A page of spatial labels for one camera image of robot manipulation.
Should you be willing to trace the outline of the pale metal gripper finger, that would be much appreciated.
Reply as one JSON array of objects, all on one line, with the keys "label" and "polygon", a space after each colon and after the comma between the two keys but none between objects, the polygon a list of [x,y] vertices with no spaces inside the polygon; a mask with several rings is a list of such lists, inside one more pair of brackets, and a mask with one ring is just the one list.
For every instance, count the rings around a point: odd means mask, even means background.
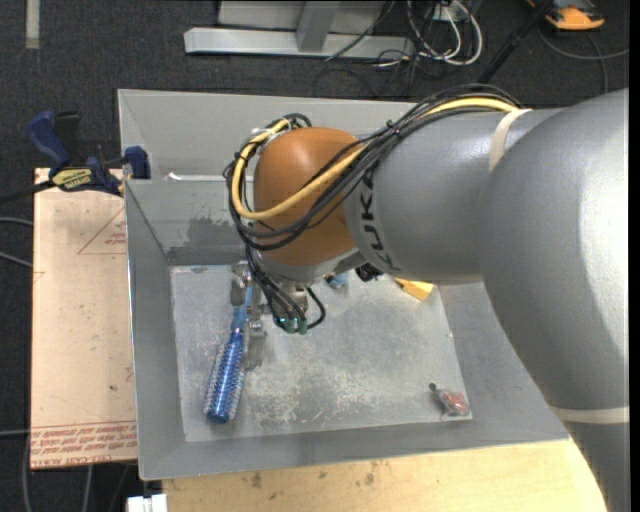
[{"label": "pale metal gripper finger", "polygon": [[254,370],[262,365],[267,341],[267,332],[261,320],[248,323],[246,368]]},{"label": "pale metal gripper finger", "polygon": [[240,307],[245,304],[247,290],[251,286],[251,271],[247,262],[240,261],[231,266],[231,291],[230,302],[234,307]]}]

